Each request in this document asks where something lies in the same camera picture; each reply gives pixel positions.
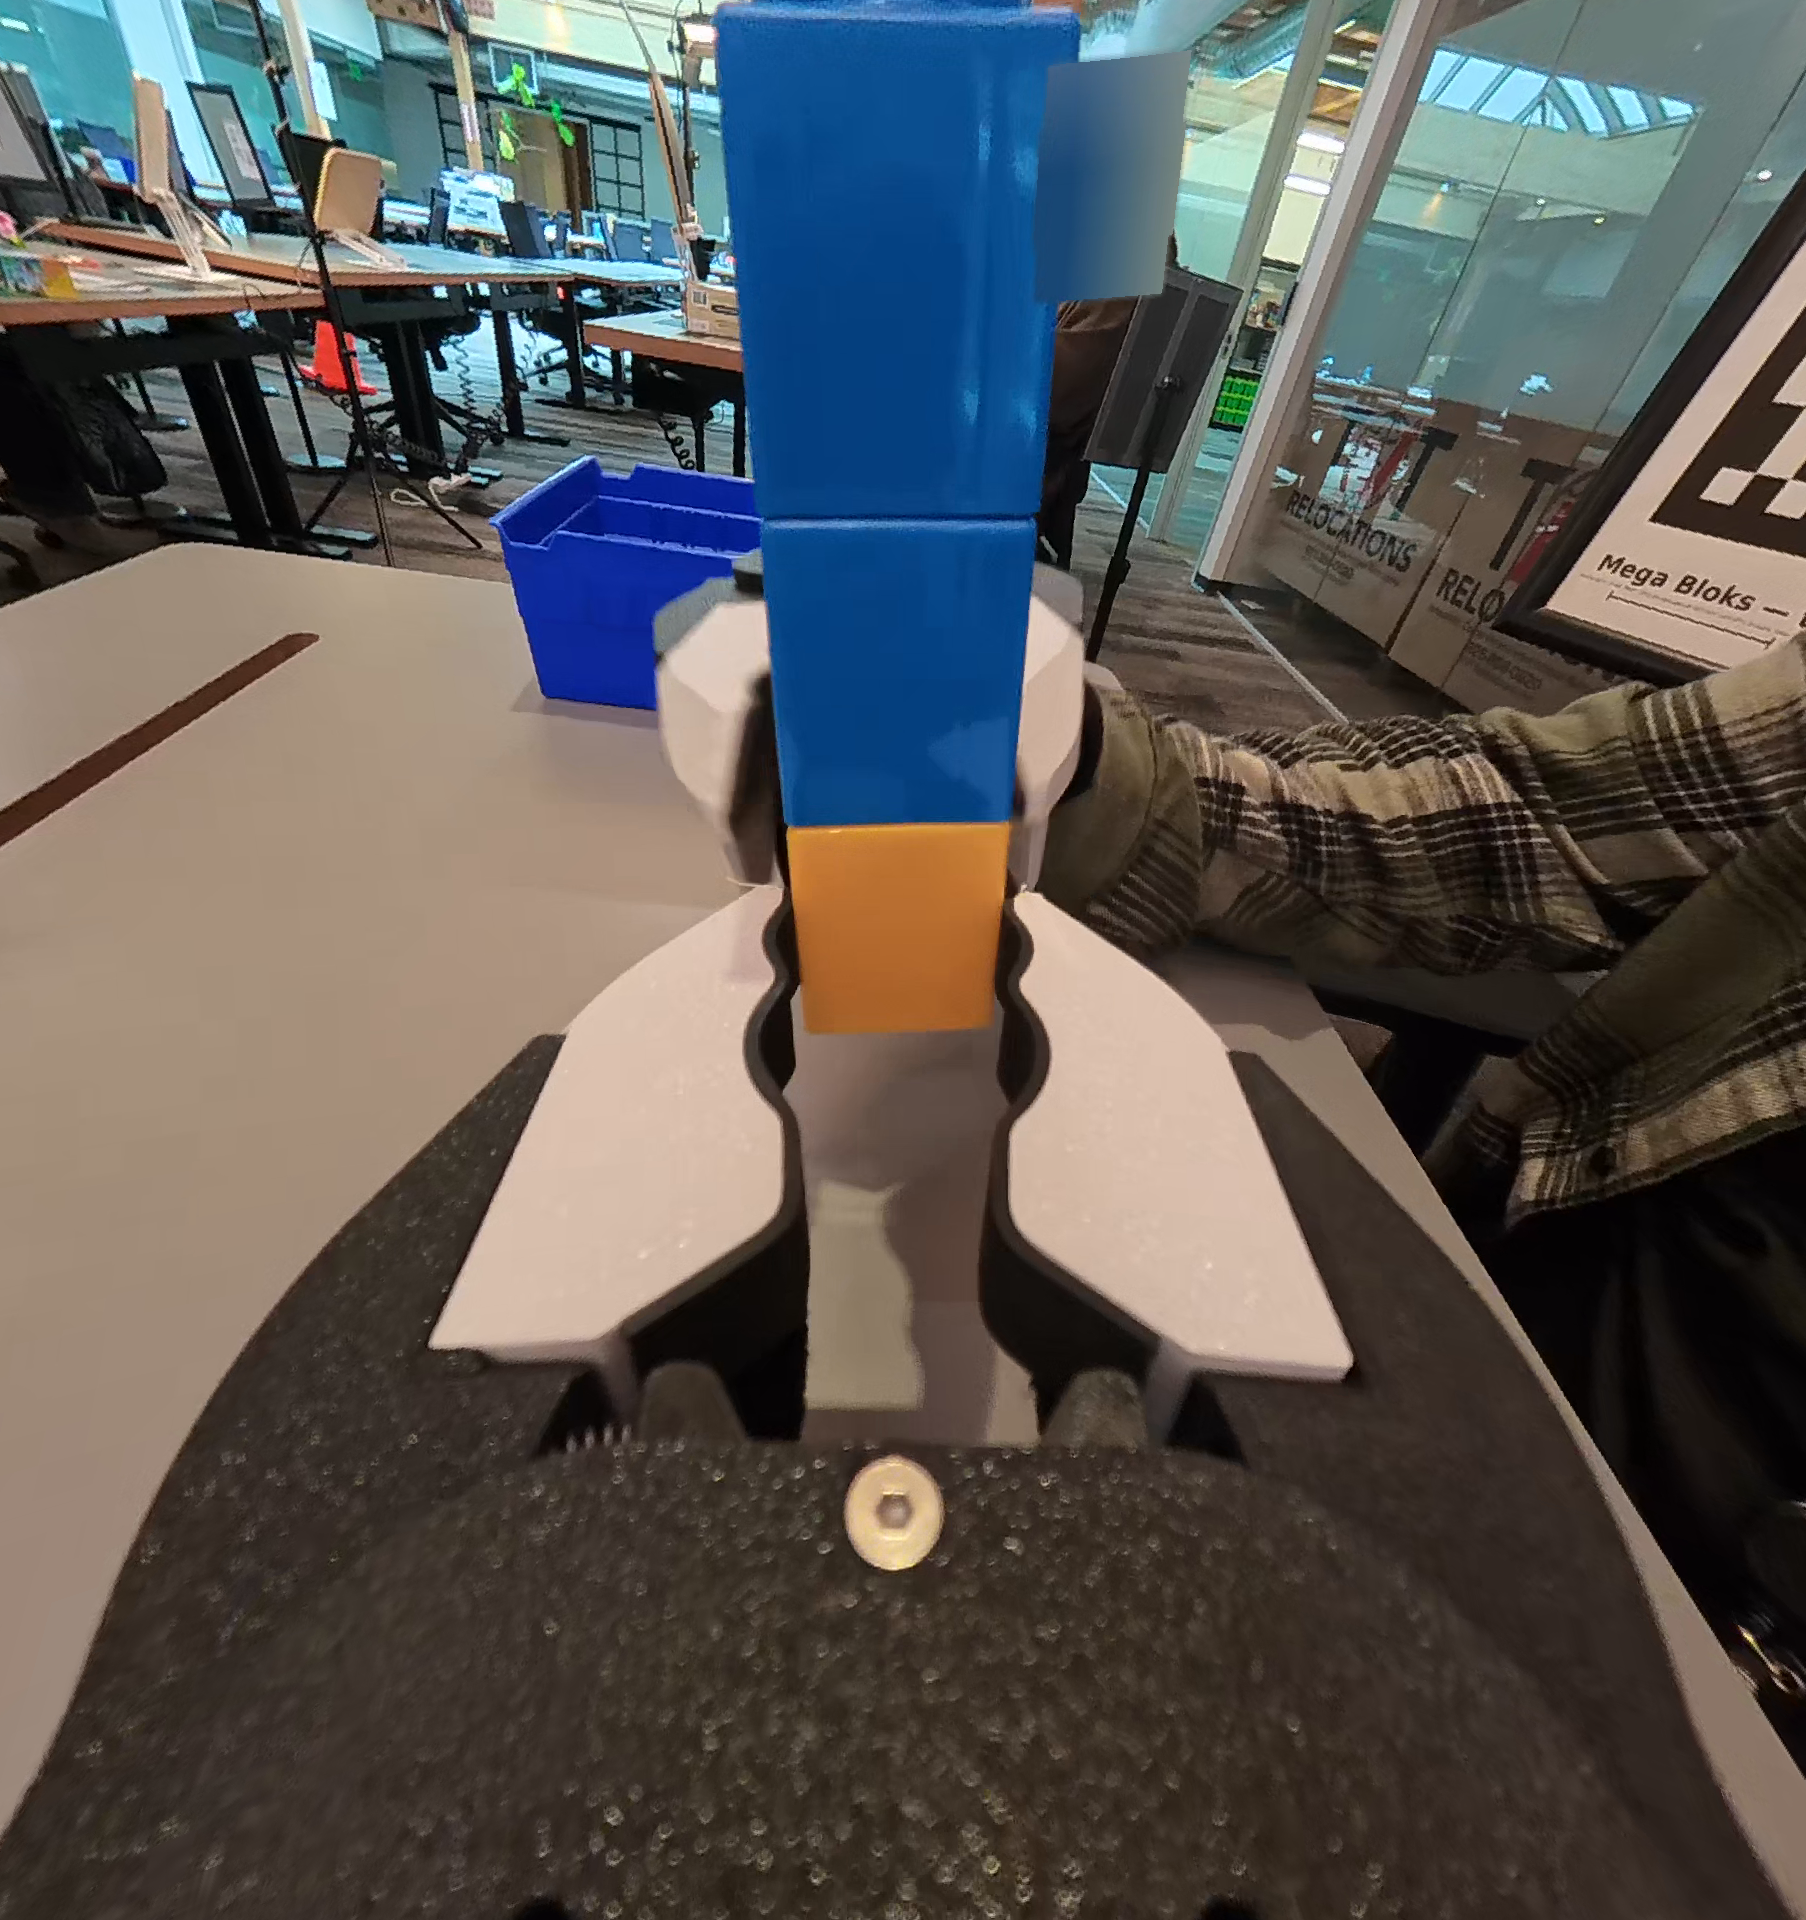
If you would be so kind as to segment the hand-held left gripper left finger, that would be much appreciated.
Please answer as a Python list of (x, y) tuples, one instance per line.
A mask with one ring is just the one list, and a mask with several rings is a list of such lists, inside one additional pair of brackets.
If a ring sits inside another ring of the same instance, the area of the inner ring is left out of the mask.
[(738, 896), (565, 1029), (431, 1333), (438, 1355), (595, 1372), (635, 1417), (667, 1365), (794, 1365), (810, 1237), (788, 902)]

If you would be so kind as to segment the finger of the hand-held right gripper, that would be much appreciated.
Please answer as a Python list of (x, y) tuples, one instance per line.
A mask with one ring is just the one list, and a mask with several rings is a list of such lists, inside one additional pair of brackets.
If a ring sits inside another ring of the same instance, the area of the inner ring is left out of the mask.
[(655, 710), (668, 766), (715, 830), (733, 881), (783, 881), (784, 814), (766, 600), (694, 588), (653, 621)]
[(1025, 648), (1010, 805), (1010, 877), (1032, 891), (1052, 816), (1080, 761), (1087, 643), (1084, 590), (1057, 567), (1037, 567)]

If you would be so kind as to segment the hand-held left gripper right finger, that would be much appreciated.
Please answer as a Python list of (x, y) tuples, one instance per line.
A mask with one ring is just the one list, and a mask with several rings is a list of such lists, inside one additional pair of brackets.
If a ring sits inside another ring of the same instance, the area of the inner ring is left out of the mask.
[(1084, 1375), (1167, 1443), (1202, 1380), (1344, 1384), (1354, 1355), (1231, 1048), (1037, 892), (1002, 914), (993, 1340), (1048, 1418)]

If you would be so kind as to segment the blue plastic bin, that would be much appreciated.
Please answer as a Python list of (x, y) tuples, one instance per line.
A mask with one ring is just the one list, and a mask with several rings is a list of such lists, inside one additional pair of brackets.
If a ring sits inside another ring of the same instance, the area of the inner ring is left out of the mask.
[(584, 457), (492, 520), (540, 695), (655, 708), (655, 623), (762, 543), (750, 479)]

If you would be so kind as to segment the blue toy block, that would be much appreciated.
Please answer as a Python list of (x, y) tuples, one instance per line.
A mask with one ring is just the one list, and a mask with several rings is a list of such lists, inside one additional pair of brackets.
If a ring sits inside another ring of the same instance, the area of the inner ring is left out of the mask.
[(1078, 18), (725, 5), (715, 26), (760, 514), (1030, 534), (1057, 341), (1040, 139)]
[(770, 689), (790, 829), (1006, 825), (1032, 518), (770, 518)]

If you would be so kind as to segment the yellow toy block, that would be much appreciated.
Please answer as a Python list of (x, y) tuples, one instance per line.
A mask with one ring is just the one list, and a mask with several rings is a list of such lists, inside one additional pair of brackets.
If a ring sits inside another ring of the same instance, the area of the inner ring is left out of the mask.
[(808, 1033), (987, 1030), (1013, 826), (788, 829), (801, 1015)]

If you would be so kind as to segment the person's right forearm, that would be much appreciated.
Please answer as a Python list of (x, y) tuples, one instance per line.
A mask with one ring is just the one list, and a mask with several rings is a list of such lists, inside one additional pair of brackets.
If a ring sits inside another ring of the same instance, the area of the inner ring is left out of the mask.
[(1039, 888), (1136, 954), (1595, 972), (1689, 904), (1714, 954), (1806, 952), (1806, 637), (1550, 717), (1224, 734), (1090, 686), (1084, 761)]

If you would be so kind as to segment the wooden top desk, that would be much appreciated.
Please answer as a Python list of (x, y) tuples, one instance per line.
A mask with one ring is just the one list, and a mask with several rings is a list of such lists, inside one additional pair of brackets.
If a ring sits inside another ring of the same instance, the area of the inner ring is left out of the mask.
[(36, 265), (48, 290), (0, 290), (0, 358), (55, 382), (179, 374), (218, 482), (209, 537), (314, 554), (254, 370), (283, 349), (262, 316), (317, 314), (314, 290), (70, 247), (0, 249), (0, 262), (16, 260)]
[(582, 343), (610, 357), (628, 358), (631, 404), (657, 421), (686, 421), (696, 447), (717, 411), (733, 415), (733, 467), (747, 465), (745, 355), (736, 338), (690, 333), (672, 310), (586, 319)]

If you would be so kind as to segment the cardboard moving box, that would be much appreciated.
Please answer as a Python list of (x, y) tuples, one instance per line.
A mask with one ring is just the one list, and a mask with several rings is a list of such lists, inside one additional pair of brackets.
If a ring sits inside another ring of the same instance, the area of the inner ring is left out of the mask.
[(1463, 513), (1476, 421), (1455, 401), (1314, 397), (1276, 465), (1260, 562), (1387, 648)]
[(1605, 672), (1503, 628), (1591, 474), (1515, 447), (1487, 458), (1391, 643), (1391, 661), (1468, 712), (1542, 717), (1609, 686)]

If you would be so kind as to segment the long wooden desk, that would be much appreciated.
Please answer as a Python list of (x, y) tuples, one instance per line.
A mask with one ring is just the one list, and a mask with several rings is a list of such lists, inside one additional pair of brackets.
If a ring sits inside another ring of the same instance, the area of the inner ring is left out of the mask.
[[(567, 411), (584, 411), (582, 324), (595, 314), (620, 316), (679, 304), (682, 274), (631, 260), (485, 256), (447, 249), (393, 249), (393, 267), (373, 267), (330, 245), (330, 323), (378, 355), (384, 390), (405, 442), (431, 472), (447, 472), (452, 457), (443, 427), (471, 429), (477, 442), (510, 441), (567, 448), (568, 436), (535, 429), (524, 412), (510, 319), (552, 310), (561, 365), (568, 378)], [(436, 399), (428, 333), (477, 321), (492, 335), (502, 386), (502, 427), (486, 429), (471, 408)]]

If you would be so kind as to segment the dark panel on tripod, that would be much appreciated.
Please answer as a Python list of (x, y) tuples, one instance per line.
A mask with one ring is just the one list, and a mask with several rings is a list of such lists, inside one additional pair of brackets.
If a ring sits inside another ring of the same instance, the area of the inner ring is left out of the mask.
[(1234, 337), (1242, 300), (1244, 290), (1237, 285), (1169, 267), (1160, 293), (1135, 306), (1087, 444), (1093, 467), (1130, 470), (1124, 517), (1084, 639), (1089, 662), (1103, 652), (1111, 612), (1130, 575), (1130, 549), (1150, 479), (1174, 463), (1211, 373)]

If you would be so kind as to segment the wooden document board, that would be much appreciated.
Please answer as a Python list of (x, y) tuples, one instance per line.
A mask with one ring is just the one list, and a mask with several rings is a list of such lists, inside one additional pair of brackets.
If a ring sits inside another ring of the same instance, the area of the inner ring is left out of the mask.
[(380, 274), (405, 268), (400, 255), (373, 236), (384, 202), (384, 167), (339, 144), (320, 148), (311, 197), (314, 236)]

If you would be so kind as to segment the framed checkered marker sign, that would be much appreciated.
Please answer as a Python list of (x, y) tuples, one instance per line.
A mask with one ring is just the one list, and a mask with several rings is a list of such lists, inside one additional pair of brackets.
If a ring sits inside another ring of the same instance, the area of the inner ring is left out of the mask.
[(1661, 686), (1806, 639), (1806, 169), (1499, 630)]

